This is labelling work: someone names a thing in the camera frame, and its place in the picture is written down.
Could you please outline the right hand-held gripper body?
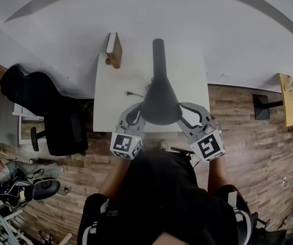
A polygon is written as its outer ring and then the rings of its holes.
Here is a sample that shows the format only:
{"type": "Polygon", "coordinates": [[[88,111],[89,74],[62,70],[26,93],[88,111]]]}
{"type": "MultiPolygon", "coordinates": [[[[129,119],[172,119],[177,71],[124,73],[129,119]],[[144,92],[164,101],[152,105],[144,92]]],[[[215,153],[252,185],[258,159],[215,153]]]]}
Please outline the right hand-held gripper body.
{"type": "Polygon", "coordinates": [[[202,161],[214,160],[226,153],[221,133],[220,124],[211,119],[188,140],[189,147],[202,161]]]}

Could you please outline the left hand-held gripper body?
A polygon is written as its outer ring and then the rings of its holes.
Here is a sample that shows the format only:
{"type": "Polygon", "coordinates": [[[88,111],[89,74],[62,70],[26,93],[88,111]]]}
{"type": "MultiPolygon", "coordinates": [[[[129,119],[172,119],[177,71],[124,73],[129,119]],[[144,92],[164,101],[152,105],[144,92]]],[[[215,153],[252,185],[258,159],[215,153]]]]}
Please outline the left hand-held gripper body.
{"type": "Polygon", "coordinates": [[[112,132],[110,151],[116,157],[133,160],[140,151],[144,150],[144,131],[138,132],[136,127],[124,127],[119,124],[112,132]]]}

